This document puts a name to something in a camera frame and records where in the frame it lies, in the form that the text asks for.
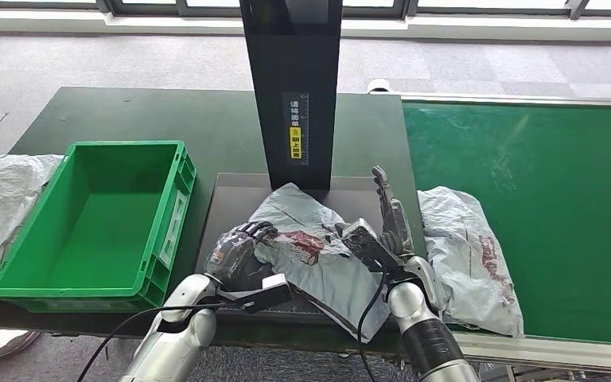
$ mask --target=black wire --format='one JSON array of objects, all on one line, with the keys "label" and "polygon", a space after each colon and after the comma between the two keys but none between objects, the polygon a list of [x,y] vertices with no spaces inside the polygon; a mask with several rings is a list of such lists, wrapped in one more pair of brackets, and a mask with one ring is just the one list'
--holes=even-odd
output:
[{"label": "black wire", "polygon": [[369,368],[367,356],[364,354],[363,344],[362,344],[362,324],[364,324],[364,319],[367,317],[369,311],[373,307],[373,304],[376,303],[376,300],[380,296],[380,292],[383,290],[383,286],[385,285],[385,279],[387,278],[387,269],[383,267],[383,275],[380,276],[380,283],[378,284],[378,289],[373,294],[371,301],[368,303],[367,308],[362,313],[362,317],[360,317],[360,324],[357,326],[357,346],[359,347],[360,357],[362,357],[362,363],[364,363],[364,368],[367,369],[367,373],[369,378],[371,378],[372,382],[376,382],[376,379],[373,377],[371,373],[371,369]]},{"label": "black wire", "polygon": [[130,317],[126,318],[125,321],[121,322],[118,326],[116,326],[115,329],[113,329],[113,331],[111,333],[109,333],[109,335],[106,338],[104,338],[104,341],[102,341],[102,343],[99,344],[99,347],[97,348],[97,350],[95,350],[95,353],[92,354],[92,357],[90,357],[90,360],[88,360],[88,362],[85,364],[85,367],[83,368],[83,371],[80,372],[80,376],[78,377],[78,380],[76,380],[76,382],[81,382],[83,380],[85,375],[88,373],[88,370],[90,370],[90,366],[92,366],[92,362],[95,362],[95,359],[102,352],[102,349],[104,349],[104,346],[107,345],[109,340],[112,339],[116,335],[116,333],[119,330],[121,330],[121,328],[124,327],[128,322],[134,320],[137,317],[143,316],[144,314],[153,313],[153,312],[162,312],[162,311],[165,311],[165,310],[189,310],[189,309],[204,309],[204,308],[223,308],[223,307],[226,307],[226,306],[235,306],[235,305],[237,305],[237,304],[221,303],[221,304],[201,304],[201,305],[184,305],[184,306],[161,306],[159,308],[147,309],[147,310],[141,311],[139,313],[133,314]]}]

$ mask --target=gray plastic mailer bag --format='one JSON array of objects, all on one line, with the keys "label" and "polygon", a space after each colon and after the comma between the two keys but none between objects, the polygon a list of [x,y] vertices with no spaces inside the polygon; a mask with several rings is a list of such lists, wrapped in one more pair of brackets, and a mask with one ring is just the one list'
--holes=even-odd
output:
[{"label": "gray plastic mailer bag", "polygon": [[502,248],[479,201],[437,187],[418,191],[427,255],[456,322],[523,337],[523,315]]},{"label": "gray plastic mailer bag", "polygon": [[[268,196],[250,221],[270,221],[279,230],[256,247],[256,258],[285,274],[299,294],[356,338],[380,274],[369,272],[338,238],[334,224],[343,219],[289,183]],[[362,342],[373,338],[389,313],[379,298],[364,319]]]}]

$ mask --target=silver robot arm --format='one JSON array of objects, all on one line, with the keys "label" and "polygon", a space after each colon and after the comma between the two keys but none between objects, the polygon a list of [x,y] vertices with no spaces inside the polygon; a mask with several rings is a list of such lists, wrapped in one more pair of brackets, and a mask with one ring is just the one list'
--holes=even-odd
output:
[{"label": "silver robot arm", "polygon": [[411,366],[422,382],[479,382],[438,312],[444,295],[432,266],[413,251],[401,202],[394,198],[383,169],[374,167],[383,233],[359,219],[337,225],[343,243],[374,272],[387,273],[387,303],[402,334]]},{"label": "silver robot arm", "polygon": [[[174,290],[165,306],[194,305],[215,294],[212,280],[204,275],[190,275]],[[196,367],[202,350],[209,346],[216,332],[216,316],[210,309],[193,314],[181,331],[159,331],[163,322],[184,322],[191,310],[159,312],[149,332],[134,353],[134,359],[120,382],[185,382]]]},{"label": "silver robot arm", "polygon": [[[191,306],[207,298],[255,313],[289,301],[291,292],[284,275],[269,276],[264,268],[256,271],[247,266],[256,261],[256,243],[275,234],[277,229],[267,222],[246,223],[223,234],[206,259],[205,274],[184,279],[164,306]],[[247,273],[245,268],[253,271]],[[261,289],[231,291],[259,287],[258,283]],[[120,382],[185,382],[215,332],[216,316],[210,309],[159,312]]]}]

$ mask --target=green storage bin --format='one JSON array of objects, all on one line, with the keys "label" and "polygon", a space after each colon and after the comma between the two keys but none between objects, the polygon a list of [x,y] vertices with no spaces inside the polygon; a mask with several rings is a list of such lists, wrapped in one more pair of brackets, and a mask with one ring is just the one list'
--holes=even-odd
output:
[{"label": "green storage bin", "polygon": [[30,312],[161,306],[196,176],[182,141],[76,142],[0,266]]}]

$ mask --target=gray carpet floor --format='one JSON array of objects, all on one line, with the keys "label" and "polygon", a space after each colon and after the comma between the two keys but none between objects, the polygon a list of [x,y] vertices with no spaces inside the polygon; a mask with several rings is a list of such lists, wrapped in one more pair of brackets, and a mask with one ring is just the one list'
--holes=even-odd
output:
[{"label": "gray carpet floor", "polygon": [[[404,92],[611,98],[611,46],[341,42],[339,92],[370,80]],[[0,154],[7,153],[60,86],[252,88],[242,37],[0,36]],[[75,380],[100,339],[40,337],[0,360],[0,380]],[[86,381],[117,380],[136,347],[110,343]],[[413,380],[372,357],[378,380]],[[191,380],[366,380],[359,357],[276,349],[211,348]]]}]

